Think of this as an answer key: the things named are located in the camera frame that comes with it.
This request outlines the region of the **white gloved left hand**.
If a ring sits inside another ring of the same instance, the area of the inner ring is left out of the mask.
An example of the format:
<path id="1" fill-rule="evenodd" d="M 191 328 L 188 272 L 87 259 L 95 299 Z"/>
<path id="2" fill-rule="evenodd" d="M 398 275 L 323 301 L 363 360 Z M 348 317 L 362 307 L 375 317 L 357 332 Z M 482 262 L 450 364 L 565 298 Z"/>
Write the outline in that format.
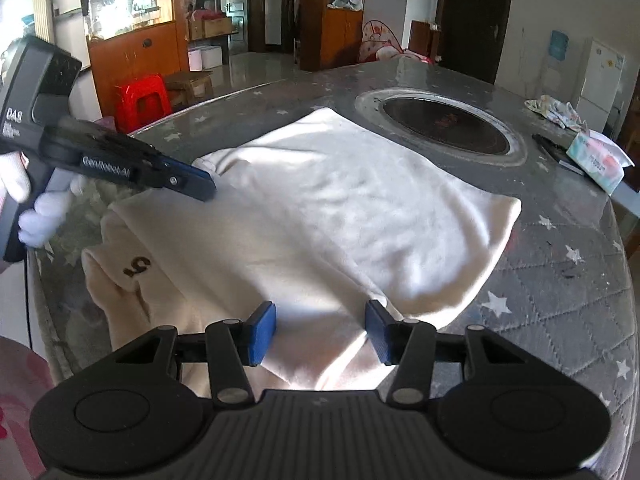
<path id="1" fill-rule="evenodd" d="M 18 239 L 28 247 L 40 248 L 47 243 L 65 221 L 73 200 L 81 196 L 88 179 L 62 170 L 67 180 L 62 191 L 42 193 L 18 219 Z M 1 156 L 1 203 L 13 198 L 26 203 L 30 192 L 29 178 L 19 152 Z"/>

